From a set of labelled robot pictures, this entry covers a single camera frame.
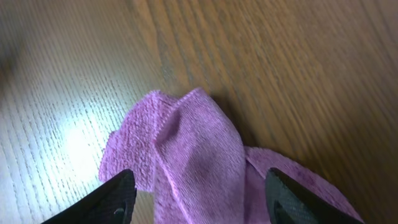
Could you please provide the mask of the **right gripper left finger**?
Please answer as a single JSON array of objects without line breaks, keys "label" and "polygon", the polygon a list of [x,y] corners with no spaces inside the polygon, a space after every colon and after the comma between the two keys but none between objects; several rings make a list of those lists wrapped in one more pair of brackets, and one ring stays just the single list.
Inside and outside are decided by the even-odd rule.
[{"label": "right gripper left finger", "polygon": [[124,169],[44,224],[130,224],[136,196],[134,173]]}]

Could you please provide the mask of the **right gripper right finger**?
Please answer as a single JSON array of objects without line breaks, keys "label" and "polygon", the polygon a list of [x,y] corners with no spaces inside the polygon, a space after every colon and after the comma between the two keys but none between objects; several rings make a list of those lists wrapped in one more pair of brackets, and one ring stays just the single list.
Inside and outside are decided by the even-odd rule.
[{"label": "right gripper right finger", "polygon": [[272,224],[362,224],[276,168],[266,174],[265,194]]}]

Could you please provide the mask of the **purple microfiber cloth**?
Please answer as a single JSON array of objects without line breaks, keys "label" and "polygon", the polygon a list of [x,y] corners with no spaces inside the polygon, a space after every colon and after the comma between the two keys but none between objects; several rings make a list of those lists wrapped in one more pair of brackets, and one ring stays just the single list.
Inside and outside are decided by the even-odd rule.
[{"label": "purple microfiber cloth", "polygon": [[124,169],[155,195],[156,223],[269,223],[267,171],[277,168],[343,213],[359,218],[328,181],[272,150],[247,147],[206,92],[153,91],[110,134],[99,166],[106,182]]}]

